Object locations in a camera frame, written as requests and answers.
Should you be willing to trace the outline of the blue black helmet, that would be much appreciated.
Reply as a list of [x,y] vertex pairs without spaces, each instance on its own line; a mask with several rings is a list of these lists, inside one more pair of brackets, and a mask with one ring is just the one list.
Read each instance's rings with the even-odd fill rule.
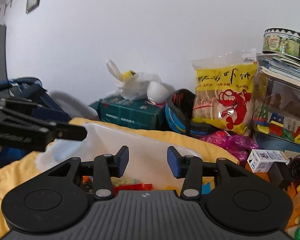
[[189,137],[200,138],[219,129],[205,122],[193,122],[195,94],[188,89],[175,91],[166,101],[165,115],[170,129]]

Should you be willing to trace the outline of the round cookie tin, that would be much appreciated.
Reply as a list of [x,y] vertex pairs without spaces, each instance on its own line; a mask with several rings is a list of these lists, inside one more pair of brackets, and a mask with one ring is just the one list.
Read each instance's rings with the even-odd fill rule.
[[262,51],[287,54],[300,59],[300,32],[284,28],[266,29]]

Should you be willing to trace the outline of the clear toy block container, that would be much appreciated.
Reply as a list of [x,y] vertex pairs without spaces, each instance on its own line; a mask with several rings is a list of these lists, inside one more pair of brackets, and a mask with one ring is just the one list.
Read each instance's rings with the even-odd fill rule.
[[300,77],[260,67],[253,99],[252,124],[259,147],[300,152]]

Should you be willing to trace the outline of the orange cardboard box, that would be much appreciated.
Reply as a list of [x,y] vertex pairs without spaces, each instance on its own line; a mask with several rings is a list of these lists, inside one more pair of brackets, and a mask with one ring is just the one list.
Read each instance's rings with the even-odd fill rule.
[[295,159],[288,165],[272,163],[268,172],[259,172],[256,175],[278,186],[292,200],[293,212],[286,230],[296,229],[300,226],[300,159]]

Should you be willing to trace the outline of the dark blue bag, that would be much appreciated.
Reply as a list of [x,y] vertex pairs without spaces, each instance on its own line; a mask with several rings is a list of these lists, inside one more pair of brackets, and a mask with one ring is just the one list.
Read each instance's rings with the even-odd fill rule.
[[7,92],[10,96],[29,99],[43,106],[34,109],[32,116],[45,121],[69,122],[71,117],[49,96],[42,87],[42,82],[35,77],[20,77],[0,81],[0,92]]

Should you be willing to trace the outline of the white plastic bag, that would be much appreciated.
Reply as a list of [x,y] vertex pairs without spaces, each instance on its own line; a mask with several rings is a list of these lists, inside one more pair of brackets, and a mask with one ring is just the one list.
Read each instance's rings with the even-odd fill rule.
[[174,92],[174,88],[163,83],[158,74],[134,72],[132,70],[121,72],[111,60],[106,62],[106,67],[116,81],[115,90],[109,92],[106,95],[107,98],[120,96],[126,100],[147,99],[151,103],[158,105],[166,102],[168,97]]

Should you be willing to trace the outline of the shrimp cracker snack bag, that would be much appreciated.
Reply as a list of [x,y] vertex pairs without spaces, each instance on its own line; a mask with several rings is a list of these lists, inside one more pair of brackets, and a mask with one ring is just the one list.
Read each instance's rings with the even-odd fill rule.
[[244,135],[253,116],[256,49],[192,60],[196,96],[192,121]]

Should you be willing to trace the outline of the long red duplo brick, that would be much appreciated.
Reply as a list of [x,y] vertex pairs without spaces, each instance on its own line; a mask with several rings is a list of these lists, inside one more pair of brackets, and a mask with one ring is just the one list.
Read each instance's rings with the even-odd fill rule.
[[120,185],[113,188],[114,195],[116,196],[120,191],[152,191],[154,190],[152,184],[130,184]]

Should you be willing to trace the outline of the olive toy dinosaur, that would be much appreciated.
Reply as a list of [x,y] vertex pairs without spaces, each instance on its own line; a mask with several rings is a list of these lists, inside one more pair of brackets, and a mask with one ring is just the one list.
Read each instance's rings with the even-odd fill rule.
[[138,183],[136,179],[131,178],[115,178],[111,177],[111,183],[113,187],[126,186],[126,185],[135,185]]

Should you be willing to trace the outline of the green hardcover book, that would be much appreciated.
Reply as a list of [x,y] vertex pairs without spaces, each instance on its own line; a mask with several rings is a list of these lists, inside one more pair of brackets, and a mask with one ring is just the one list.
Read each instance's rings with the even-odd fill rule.
[[126,100],[111,96],[90,104],[97,111],[99,120],[132,129],[167,131],[165,106],[154,105],[149,101]]

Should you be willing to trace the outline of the stack of books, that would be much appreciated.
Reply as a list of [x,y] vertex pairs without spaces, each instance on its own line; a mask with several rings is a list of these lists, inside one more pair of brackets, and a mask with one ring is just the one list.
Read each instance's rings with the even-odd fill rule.
[[261,73],[300,88],[300,59],[280,53],[257,54],[256,58]]

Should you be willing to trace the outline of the small white carton box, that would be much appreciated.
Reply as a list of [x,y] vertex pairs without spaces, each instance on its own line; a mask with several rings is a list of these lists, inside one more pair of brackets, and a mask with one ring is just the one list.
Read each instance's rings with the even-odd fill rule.
[[275,162],[288,164],[289,160],[280,151],[256,149],[251,150],[247,159],[253,173],[267,173]]

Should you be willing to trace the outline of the white plastic storage bin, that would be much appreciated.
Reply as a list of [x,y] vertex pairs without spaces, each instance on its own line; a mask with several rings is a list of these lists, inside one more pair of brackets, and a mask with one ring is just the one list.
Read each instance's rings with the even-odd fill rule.
[[93,161],[96,156],[117,154],[122,146],[129,149],[129,162],[122,176],[123,179],[136,179],[137,182],[151,183],[156,190],[166,187],[180,189],[182,179],[174,178],[167,163],[167,149],[170,146],[182,155],[200,155],[186,147],[159,141],[119,128],[111,128],[104,123],[83,121],[87,137],[83,141],[57,139],[36,160],[36,167],[44,172],[71,157],[81,161]]

